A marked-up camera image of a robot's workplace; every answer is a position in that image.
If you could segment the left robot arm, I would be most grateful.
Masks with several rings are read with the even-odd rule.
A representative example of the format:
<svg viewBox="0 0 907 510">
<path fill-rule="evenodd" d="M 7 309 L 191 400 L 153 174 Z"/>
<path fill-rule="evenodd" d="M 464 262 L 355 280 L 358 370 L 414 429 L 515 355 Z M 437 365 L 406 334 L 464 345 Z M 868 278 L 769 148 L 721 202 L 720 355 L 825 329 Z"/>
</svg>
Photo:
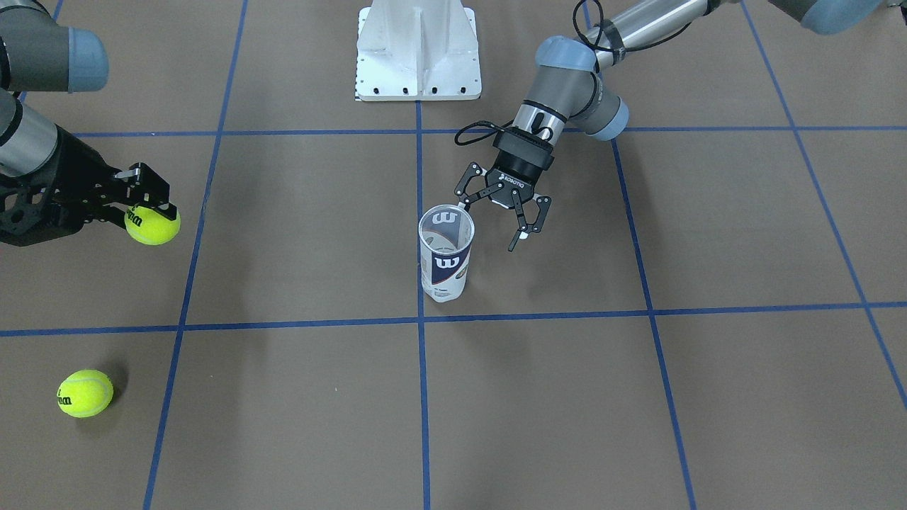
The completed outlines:
<svg viewBox="0 0 907 510">
<path fill-rule="evenodd" d="M 545 39 L 535 51 L 536 74 L 515 117 L 504 125 L 477 120 L 468 130 L 485 129 L 498 154 L 489 168 L 471 164 L 454 193 L 464 210 L 489 200 L 516 217 L 509 250 L 541 232 L 551 198 L 536 185 L 553 165 L 553 149 L 573 125 L 598 141 L 620 135 L 629 122 L 625 100 L 612 93 L 602 72 L 630 54 L 677 38 L 692 23 L 722 6 L 720 1 L 638 1 L 614 18 L 595 3 L 598 20 L 574 25 L 575 35 Z"/>
</svg>

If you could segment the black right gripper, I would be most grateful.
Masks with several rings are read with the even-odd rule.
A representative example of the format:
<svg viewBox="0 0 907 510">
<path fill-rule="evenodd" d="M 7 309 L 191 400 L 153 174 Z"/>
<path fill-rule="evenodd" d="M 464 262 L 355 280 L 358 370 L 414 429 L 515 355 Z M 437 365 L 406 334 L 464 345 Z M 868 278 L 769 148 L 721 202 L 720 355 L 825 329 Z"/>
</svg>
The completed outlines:
<svg viewBox="0 0 907 510">
<path fill-rule="evenodd" d="M 60 130 L 55 176 L 43 211 L 44 230 L 81 230 L 85 223 L 179 225 L 179 210 L 170 204 L 171 186 L 148 164 L 136 162 L 120 171 L 77 137 Z M 126 209 L 113 205 L 120 203 Z"/>
</svg>

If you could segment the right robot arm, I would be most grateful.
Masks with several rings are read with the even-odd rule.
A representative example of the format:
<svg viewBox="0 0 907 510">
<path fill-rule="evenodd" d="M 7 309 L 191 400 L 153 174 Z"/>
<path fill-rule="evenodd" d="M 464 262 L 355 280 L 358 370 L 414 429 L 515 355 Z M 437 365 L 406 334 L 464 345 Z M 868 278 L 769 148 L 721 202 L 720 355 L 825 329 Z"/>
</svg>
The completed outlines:
<svg viewBox="0 0 907 510">
<path fill-rule="evenodd" d="M 139 162 L 105 161 L 42 113 L 27 91 L 99 91 L 109 60 L 95 33 L 58 25 L 38 1 L 4 1 L 2 58 L 2 242 L 30 246 L 80 232 L 92 222 L 126 230 L 143 244 L 171 241 L 181 229 L 167 181 Z"/>
</svg>

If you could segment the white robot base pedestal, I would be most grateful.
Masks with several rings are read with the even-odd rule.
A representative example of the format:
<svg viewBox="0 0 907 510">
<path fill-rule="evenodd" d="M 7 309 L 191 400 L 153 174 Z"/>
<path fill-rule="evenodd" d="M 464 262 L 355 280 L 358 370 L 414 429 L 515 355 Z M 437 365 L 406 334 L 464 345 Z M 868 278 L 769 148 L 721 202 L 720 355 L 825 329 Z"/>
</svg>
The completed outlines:
<svg viewBox="0 0 907 510">
<path fill-rule="evenodd" d="M 356 100 L 482 96 L 476 14 L 462 2 L 373 1 L 357 20 Z"/>
</svg>

